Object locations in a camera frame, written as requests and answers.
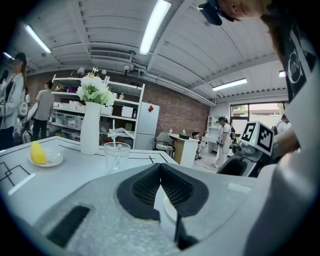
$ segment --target yellow fruit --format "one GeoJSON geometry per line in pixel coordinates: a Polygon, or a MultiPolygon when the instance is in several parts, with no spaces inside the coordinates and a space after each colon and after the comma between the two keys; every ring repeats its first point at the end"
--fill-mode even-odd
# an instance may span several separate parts
{"type": "Polygon", "coordinates": [[[38,165],[44,165],[46,163],[46,154],[40,144],[37,141],[31,143],[31,159],[38,165]]]}

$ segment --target ceiling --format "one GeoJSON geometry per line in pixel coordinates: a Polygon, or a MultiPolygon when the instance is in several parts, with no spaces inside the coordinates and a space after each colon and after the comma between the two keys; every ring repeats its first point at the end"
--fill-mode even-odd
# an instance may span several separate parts
{"type": "Polygon", "coordinates": [[[139,48],[157,0],[44,0],[25,17],[52,50],[43,49],[23,24],[7,48],[24,52],[28,74],[98,66],[124,73],[126,63],[92,58],[92,49],[133,54],[129,75],[213,106],[213,99],[286,90],[283,70],[267,27],[258,19],[210,25],[197,6],[205,0],[168,0],[167,13],[148,55],[139,48]],[[212,87],[246,78],[248,83],[214,92],[212,87]]]}

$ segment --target black pants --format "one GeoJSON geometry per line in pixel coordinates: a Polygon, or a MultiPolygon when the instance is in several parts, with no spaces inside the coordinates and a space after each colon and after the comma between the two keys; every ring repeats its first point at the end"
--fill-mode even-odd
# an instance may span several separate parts
{"type": "Polygon", "coordinates": [[[14,146],[14,127],[0,130],[0,150],[6,150],[14,146]]]}
{"type": "Polygon", "coordinates": [[[41,139],[46,138],[47,122],[48,121],[34,119],[33,129],[32,129],[32,141],[37,141],[39,139],[40,128],[41,128],[41,139]]]}

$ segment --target nose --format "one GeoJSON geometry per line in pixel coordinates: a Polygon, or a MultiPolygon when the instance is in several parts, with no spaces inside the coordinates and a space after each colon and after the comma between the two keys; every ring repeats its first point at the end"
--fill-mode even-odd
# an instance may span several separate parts
{"type": "Polygon", "coordinates": [[[236,4],[231,4],[231,11],[235,14],[237,14],[239,12],[239,5],[236,4]]]}

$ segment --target white vase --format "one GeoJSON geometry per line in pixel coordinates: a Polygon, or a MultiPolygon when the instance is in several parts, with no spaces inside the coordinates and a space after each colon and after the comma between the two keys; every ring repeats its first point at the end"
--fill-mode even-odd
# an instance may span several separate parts
{"type": "Polygon", "coordinates": [[[93,102],[85,103],[85,115],[81,127],[81,153],[94,155],[99,151],[99,121],[101,105],[93,102]]]}

